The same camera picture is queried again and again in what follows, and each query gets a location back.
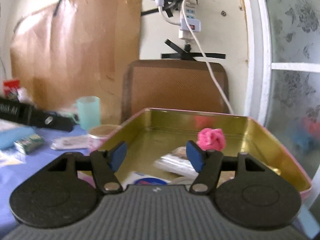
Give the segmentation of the teal plastic cup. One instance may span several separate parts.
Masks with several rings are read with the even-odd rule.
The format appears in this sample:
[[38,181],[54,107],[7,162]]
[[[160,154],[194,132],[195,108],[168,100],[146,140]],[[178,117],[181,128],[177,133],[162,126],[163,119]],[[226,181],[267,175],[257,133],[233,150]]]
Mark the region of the teal plastic cup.
[[101,124],[100,99],[97,96],[80,97],[75,102],[80,127],[86,131]]

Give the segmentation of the white blue round lid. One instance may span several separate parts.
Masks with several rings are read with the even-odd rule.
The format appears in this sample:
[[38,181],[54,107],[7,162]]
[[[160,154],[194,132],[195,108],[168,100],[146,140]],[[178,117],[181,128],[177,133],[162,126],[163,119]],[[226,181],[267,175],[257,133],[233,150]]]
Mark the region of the white blue round lid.
[[167,185],[170,182],[170,180],[133,171],[127,176],[121,185],[125,189],[129,185]]

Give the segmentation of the pink soft ball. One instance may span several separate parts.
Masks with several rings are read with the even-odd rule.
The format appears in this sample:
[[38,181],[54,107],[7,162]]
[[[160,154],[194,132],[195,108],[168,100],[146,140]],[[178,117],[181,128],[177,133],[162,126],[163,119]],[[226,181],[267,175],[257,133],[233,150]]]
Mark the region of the pink soft ball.
[[226,139],[222,129],[204,128],[198,133],[196,143],[204,151],[222,151],[226,146]]

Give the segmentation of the blue plastic case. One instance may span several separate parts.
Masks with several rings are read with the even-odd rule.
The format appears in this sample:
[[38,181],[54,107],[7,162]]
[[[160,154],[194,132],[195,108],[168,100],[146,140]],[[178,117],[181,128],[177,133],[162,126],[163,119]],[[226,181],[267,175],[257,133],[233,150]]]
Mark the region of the blue plastic case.
[[14,142],[28,137],[35,133],[32,127],[19,127],[1,132],[0,149],[5,150],[14,146]]

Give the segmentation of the wood pattern wall sheet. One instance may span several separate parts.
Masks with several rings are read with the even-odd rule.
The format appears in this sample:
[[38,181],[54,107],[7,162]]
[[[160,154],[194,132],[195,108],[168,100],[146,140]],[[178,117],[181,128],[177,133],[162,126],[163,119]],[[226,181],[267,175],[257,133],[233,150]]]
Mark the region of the wood pattern wall sheet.
[[42,109],[97,96],[102,121],[118,123],[123,74],[139,58],[141,7],[142,0],[64,0],[32,13],[11,42],[13,76]]

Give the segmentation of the white red can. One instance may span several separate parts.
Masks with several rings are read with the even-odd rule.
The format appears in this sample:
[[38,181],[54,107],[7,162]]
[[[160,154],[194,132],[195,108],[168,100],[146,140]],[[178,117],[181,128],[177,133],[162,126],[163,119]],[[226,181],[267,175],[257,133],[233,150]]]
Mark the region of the white red can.
[[100,125],[93,127],[88,131],[89,145],[92,147],[98,147],[98,145],[110,137],[112,132],[119,128],[121,128],[120,125]]

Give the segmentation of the blue patterned tablecloth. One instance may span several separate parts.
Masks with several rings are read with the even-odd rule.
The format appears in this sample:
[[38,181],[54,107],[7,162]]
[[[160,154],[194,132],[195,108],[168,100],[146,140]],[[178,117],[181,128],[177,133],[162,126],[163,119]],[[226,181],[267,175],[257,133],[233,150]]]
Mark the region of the blue patterned tablecloth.
[[38,170],[64,153],[63,150],[56,151],[50,148],[53,140],[61,137],[75,137],[86,134],[86,131],[79,126],[75,126],[70,133],[39,128],[35,129],[35,131],[44,138],[45,144],[29,155],[24,155],[25,160],[23,164],[1,168],[1,238],[17,226],[9,207],[9,198],[12,191]]

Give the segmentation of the red cereal box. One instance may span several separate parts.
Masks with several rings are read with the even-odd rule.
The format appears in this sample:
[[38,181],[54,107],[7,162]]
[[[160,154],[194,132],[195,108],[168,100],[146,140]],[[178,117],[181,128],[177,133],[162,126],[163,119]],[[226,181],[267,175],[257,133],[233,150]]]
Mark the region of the red cereal box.
[[3,92],[6,99],[18,101],[18,90],[20,89],[20,80],[11,79],[3,81]]

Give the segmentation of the white power strip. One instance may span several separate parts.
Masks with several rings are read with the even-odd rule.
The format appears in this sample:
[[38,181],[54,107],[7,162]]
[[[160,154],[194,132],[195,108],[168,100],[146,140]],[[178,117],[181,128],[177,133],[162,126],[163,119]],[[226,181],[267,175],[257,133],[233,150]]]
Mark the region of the white power strip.
[[187,23],[194,33],[201,31],[201,21],[196,17],[197,0],[186,0],[185,9],[180,9],[180,28],[178,31],[178,38],[191,41],[193,36],[190,33]]

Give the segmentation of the clear plastic packet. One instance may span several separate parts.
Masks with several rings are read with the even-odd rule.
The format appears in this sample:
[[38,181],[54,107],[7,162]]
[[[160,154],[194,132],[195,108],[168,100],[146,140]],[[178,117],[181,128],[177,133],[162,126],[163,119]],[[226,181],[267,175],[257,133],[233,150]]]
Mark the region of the clear plastic packet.
[[194,170],[188,159],[183,159],[173,154],[161,156],[159,159],[154,161],[153,165],[160,170],[178,174],[179,176],[193,179],[198,176],[198,173]]

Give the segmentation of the pink tin box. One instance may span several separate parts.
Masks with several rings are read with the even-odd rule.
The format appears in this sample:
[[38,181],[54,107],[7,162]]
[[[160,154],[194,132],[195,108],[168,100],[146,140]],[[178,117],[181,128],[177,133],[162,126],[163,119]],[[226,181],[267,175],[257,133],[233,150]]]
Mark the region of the pink tin box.
[[204,128],[221,129],[226,139],[223,153],[237,156],[249,153],[262,163],[278,168],[303,200],[310,196],[312,182],[294,156],[266,128],[252,118],[222,113],[146,108],[135,114],[107,138],[90,143],[89,151],[110,150],[120,141],[127,154],[116,173],[123,182],[132,171],[173,180],[177,175],[157,169],[154,162],[174,149],[197,140]]

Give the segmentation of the green pocket tissue pack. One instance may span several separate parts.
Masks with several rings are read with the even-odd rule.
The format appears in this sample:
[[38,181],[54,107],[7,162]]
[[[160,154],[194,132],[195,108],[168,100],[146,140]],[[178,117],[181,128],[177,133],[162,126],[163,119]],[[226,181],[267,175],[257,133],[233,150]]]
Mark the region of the green pocket tissue pack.
[[28,155],[32,151],[38,149],[44,144],[44,138],[33,133],[25,138],[14,142],[14,146],[18,152]]

